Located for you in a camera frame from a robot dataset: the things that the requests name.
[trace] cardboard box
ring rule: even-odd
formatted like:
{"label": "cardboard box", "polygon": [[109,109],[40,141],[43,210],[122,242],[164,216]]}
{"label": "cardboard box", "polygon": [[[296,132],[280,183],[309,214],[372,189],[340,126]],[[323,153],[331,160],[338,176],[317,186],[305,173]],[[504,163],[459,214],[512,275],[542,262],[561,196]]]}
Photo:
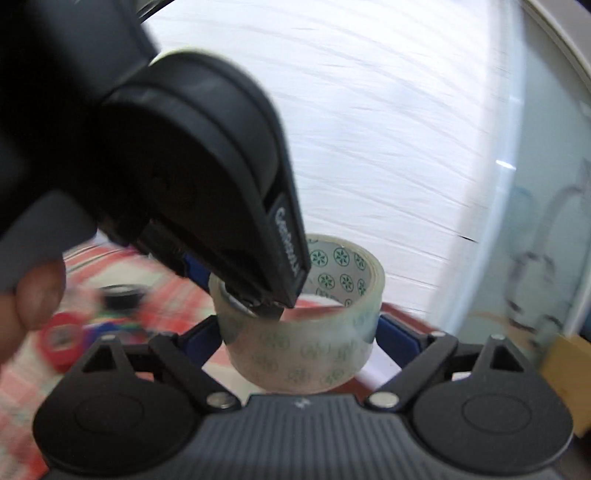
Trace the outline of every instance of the cardboard box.
{"label": "cardboard box", "polygon": [[591,430],[591,343],[580,336],[556,337],[540,373],[570,409],[574,434]]}

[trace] roll of tape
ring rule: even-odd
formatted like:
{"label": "roll of tape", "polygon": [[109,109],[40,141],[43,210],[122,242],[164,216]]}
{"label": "roll of tape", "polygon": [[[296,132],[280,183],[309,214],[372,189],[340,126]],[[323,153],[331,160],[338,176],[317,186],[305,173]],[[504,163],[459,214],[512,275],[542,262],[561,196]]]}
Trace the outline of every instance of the roll of tape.
{"label": "roll of tape", "polygon": [[318,393],[350,380],[368,360],[378,324],[384,292],[378,260],[331,236],[308,235],[308,247],[312,267],[303,293],[345,308],[313,309],[312,317],[273,322],[229,297],[214,275],[209,281],[232,365],[275,393]]}

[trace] blue plastic part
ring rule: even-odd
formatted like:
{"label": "blue plastic part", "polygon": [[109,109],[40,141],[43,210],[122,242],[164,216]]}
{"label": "blue plastic part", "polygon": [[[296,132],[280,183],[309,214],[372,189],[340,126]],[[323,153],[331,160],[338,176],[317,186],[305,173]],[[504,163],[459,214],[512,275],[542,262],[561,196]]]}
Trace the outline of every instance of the blue plastic part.
{"label": "blue plastic part", "polygon": [[209,275],[211,272],[194,258],[185,255],[184,261],[187,264],[187,276],[196,283],[203,291],[209,293]]}
{"label": "blue plastic part", "polygon": [[181,337],[180,348],[192,363],[202,367],[222,345],[217,317],[212,315]]}
{"label": "blue plastic part", "polygon": [[[421,351],[421,342],[384,316],[378,320],[378,345],[401,368],[406,367]],[[222,335],[215,315],[205,319],[181,337],[180,348],[192,363],[202,367],[220,348]]]}
{"label": "blue plastic part", "polygon": [[384,315],[379,317],[375,338],[381,349],[400,368],[406,367],[422,351],[421,342],[417,338]]}

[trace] metal screw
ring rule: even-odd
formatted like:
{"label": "metal screw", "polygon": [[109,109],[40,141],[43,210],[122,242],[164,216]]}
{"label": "metal screw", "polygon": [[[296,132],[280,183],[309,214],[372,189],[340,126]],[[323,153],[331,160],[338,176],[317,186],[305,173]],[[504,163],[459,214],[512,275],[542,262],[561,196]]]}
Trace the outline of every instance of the metal screw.
{"label": "metal screw", "polygon": [[395,407],[400,399],[398,395],[391,392],[376,392],[369,396],[369,402],[377,408],[392,408]]}
{"label": "metal screw", "polygon": [[228,392],[210,393],[207,396],[207,405],[219,410],[225,410],[236,405],[236,397]]}

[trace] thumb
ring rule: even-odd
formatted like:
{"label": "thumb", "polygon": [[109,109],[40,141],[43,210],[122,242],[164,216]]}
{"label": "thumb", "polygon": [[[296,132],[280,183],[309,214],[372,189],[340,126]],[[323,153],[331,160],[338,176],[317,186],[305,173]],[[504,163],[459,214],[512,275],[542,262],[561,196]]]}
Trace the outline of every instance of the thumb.
{"label": "thumb", "polygon": [[17,285],[16,309],[27,330],[37,330],[60,305],[66,288],[66,266],[62,259],[30,270]]}

